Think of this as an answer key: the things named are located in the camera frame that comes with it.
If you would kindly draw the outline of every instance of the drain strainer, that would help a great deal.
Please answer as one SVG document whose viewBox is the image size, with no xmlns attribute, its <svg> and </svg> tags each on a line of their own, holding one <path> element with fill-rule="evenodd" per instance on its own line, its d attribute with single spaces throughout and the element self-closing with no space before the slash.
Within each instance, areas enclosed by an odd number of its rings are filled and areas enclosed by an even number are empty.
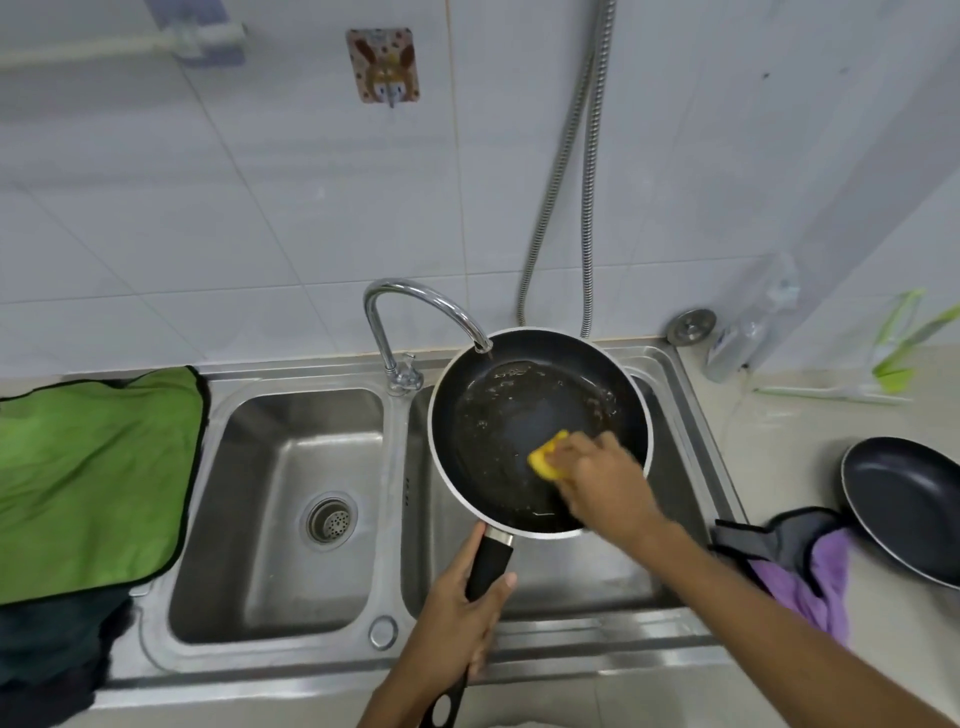
<svg viewBox="0 0 960 728">
<path fill-rule="evenodd" d="M 317 503 L 306 518 L 306 533 L 323 546 L 341 541 L 350 531 L 353 516 L 345 500 L 329 497 Z"/>
</svg>

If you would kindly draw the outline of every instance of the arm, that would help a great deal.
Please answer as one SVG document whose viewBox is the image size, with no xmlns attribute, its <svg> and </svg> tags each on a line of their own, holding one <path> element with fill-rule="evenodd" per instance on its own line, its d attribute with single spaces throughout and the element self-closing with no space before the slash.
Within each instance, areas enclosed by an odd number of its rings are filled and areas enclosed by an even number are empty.
<svg viewBox="0 0 960 728">
<path fill-rule="evenodd" d="M 373 692 L 357 728 L 417 728 L 434 699 L 467 670 L 483 667 L 516 574 L 506 573 L 487 593 L 468 602 L 464 591 L 473 556 L 483 538 L 477 523 L 426 598 L 417 625 L 387 679 Z"/>
<path fill-rule="evenodd" d="M 572 513 L 696 612 L 793 728 L 954 725 L 668 521 L 609 432 L 595 442 L 571 435 L 550 460 L 565 473 L 557 485 Z"/>
</svg>

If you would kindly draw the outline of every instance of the decorative hook sticker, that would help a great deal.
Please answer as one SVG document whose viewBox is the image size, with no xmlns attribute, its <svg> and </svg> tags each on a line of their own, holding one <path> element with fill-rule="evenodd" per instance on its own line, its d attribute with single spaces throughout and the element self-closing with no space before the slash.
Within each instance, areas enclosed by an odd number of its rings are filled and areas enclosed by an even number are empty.
<svg viewBox="0 0 960 728">
<path fill-rule="evenodd" d="M 417 59 L 409 28 L 347 31 L 353 78 L 364 104 L 418 101 Z"/>
</svg>

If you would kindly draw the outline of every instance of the double sink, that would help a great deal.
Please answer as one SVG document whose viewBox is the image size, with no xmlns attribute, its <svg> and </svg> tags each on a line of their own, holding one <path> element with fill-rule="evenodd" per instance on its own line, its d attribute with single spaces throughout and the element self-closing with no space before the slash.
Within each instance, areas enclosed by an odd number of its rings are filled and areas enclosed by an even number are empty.
<svg viewBox="0 0 960 728">
<path fill-rule="evenodd" d="M 654 427 L 660 507 L 701 544 L 743 513 L 676 352 L 607 351 Z M 433 384 L 391 396 L 379 357 L 203 370 L 210 426 L 178 562 L 135 593 L 100 705 L 291 696 L 374 686 L 402 648 L 472 515 L 427 444 Z M 592 533 L 515 540 L 516 591 L 489 681 L 726 662 L 655 577 Z"/>
</svg>

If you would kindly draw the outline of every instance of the hand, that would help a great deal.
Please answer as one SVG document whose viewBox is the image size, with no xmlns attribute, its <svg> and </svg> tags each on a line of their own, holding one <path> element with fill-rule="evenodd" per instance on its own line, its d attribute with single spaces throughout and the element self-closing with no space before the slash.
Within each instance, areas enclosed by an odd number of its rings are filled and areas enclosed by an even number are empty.
<svg viewBox="0 0 960 728">
<path fill-rule="evenodd" d="M 415 676 L 417 689 L 431 700 L 459 680 L 464 670 L 469 670 L 470 677 L 479 673 L 500 610 L 516 585 L 516 574 L 505 573 L 485 595 L 467 601 L 464 591 L 484 527 L 481 522 L 473 527 L 460 552 L 434 582 L 394 668 Z"/>
<path fill-rule="evenodd" d="M 642 562 L 647 537 L 661 533 L 669 521 L 657 506 L 643 469 L 613 433 L 590 440 L 583 432 L 574 432 L 546 457 L 567 473 L 556 484 L 570 512 Z"/>
</svg>

